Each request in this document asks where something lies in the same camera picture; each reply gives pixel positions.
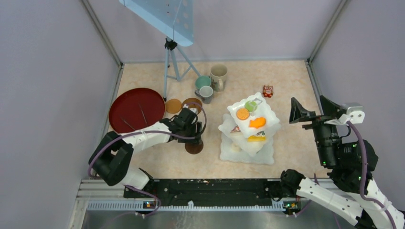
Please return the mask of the medium brown wooden coaster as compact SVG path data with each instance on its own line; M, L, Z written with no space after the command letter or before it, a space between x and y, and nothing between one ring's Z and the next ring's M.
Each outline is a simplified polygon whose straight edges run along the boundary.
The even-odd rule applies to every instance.
M202 103L197 98L187 98L181 104L182 108L188 108L196 114L201 112Z

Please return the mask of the dark brown wooden coaster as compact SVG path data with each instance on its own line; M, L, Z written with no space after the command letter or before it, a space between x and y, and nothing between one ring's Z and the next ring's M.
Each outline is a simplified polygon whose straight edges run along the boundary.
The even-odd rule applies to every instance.
M185 150L187 153L192 154L192 155L196 155L198 153L200 153L203 150L204 144L203 141L194 144L194 143L186 143L185 144Z

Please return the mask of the light wooden coaster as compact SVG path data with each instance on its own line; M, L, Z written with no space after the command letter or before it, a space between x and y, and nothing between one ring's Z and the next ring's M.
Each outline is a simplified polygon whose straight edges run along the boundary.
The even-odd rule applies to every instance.
M182 102L178 99L170 99L166 102L166 112L176 114L182 109Z

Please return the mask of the grey ceramic cup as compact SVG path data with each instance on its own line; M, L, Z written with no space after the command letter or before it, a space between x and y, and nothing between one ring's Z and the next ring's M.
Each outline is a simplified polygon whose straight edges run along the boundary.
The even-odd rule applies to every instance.
M204 104L210 104L213 99L213 88L211 86L203 86L195 90L195 95L201 98Z

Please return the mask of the white cream puff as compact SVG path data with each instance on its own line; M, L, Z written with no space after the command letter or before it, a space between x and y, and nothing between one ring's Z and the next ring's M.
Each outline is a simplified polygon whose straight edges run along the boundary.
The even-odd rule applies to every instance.
M233 152L240 152L240 151L241 151L241 148L240 148L240 146L238 146L238 145L236 145L236 144L231 144L231 150L232 150Z

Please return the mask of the teal ceramic cup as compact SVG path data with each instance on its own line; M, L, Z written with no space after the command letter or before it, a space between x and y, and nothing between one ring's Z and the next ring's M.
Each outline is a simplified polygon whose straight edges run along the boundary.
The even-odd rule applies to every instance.
M194 83L197 90L200 90L204 86L211 86L211 78L209 76L200 76Z

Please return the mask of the round beige biscuit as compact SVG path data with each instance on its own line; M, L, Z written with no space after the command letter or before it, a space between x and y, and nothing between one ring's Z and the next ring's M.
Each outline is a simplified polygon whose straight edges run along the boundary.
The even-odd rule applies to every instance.
M248 109L246 109L246 108L240 108L240 109L238 109L237 111L236 111L236 117L237 117L237 119L239 119L239 120L246 120L246 119L248 119L249 118L249 116L250 116L250 112L249 112L249 110Z

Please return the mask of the round green macaron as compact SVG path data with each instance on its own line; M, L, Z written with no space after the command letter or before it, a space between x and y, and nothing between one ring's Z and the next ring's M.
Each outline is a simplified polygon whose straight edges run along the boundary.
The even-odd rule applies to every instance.
M257 109L257 102L251 100L247 101L244 105L244 108L248 110L250 113L254 112Z

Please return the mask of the beige ceramic mug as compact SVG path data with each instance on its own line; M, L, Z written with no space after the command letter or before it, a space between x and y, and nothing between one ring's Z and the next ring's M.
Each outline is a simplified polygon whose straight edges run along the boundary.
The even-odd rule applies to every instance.
M216 64L210 69L211 87L214 91L221 92L225 89L228 69L223 64Z

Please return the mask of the orange fish-shaped cookie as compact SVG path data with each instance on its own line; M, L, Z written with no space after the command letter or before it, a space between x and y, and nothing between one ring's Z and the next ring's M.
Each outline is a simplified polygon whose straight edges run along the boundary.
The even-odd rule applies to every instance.
M264 117L258 117L254 120L250 120L249 127L259 129L266 125L266 119Z

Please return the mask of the yellow cheesecake slice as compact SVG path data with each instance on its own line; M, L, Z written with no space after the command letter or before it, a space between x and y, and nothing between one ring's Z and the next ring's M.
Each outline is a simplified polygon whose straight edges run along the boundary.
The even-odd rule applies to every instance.
M265 134L264 131L258 132L257 134L248 137L247 141L248 141L248 142L262 142L262 141L266 141L266 134Z

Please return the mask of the clear plastic tongs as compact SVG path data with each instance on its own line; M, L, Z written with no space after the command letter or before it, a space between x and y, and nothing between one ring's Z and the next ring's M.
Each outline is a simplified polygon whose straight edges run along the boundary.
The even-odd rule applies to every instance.
M140 130L149 126L145 112L140 103L128 109L124 114L119 116L131 130Z

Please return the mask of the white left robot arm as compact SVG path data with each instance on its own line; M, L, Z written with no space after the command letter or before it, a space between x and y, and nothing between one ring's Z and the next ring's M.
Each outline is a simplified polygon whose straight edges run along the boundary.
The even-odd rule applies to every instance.
M206 121L199 121L198 115L190 108L183 108L178 115L140 130L125 134L108 132L91 155L88 172L95 171L109 186L133 187L141 197L148 197L153 192L152 177L140 168L131 168L132 157L171 141L199 145L206 124Z

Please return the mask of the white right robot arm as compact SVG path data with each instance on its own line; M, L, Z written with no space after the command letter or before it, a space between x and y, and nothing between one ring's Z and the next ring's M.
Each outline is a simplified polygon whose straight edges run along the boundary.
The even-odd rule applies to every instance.
M313 131L320 164L346 196L321 187L293 169L282 172L281 193L314 201L357 229L404 228L403 212L392 205L373 178L378 156L355 127L364 121L364 107L359 103L339 105L325 96L320 96L320 102L323 113L317 115L291 98L289 122L301 122L304 129Z

